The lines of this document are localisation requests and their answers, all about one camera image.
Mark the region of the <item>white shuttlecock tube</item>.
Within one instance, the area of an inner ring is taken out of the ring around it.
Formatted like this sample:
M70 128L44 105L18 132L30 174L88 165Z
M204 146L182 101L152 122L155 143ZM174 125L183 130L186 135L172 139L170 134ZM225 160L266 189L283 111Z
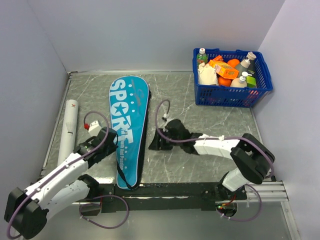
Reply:
M57 165L59 166L73 152L75 147L79 104L68 99L65 105Z

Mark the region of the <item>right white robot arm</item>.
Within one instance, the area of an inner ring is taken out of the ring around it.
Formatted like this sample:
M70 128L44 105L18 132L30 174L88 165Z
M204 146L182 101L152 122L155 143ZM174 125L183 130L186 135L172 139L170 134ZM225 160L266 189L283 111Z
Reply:
M241 137L214 137L190 132L179 119L168 121L164 128L157 128L148 149L169 151L173 146L179 146L188 154L233 160L236 168L228 171L219 183L218 193L223 199L230 199L248 183L260 185L272 171L275 161L275 156L249 133Z

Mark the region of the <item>blue racket cover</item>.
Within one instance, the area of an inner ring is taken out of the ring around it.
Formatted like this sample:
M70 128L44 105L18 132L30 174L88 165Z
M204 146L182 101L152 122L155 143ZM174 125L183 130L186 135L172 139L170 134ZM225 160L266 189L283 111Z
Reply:
M147 82L127 75L114 80L109 88L111 128L117 133L117 186L134 190L141 182L151 92Z

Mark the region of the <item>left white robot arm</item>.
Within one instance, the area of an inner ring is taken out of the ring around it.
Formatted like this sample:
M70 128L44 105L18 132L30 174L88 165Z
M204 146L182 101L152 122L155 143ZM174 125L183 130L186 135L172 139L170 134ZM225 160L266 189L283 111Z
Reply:
M116 151L118 134L102 128L97 136L79 144L67 159L51 173L26 189L15 188L8 195L4 220L7 237L11 228L26 240L34 238L55 214L79 200L93 201L99 195L99 183L86 171Z

